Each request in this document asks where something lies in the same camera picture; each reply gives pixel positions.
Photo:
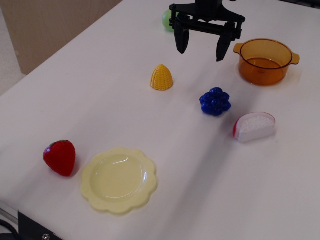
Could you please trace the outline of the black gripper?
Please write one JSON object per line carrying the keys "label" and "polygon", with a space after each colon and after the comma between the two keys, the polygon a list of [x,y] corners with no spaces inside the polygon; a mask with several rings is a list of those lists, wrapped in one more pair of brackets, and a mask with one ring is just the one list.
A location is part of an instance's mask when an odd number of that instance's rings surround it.
{"label": "black gripper", "polygon": [[174,29],[177,50],[184,54],[190,39],[190,30],[220,36],[216,61],[220,62],[231,44],[241,37],[246,18],[231,12],[221,0],[196,0],[188,4],[172,4],[169,25]]}

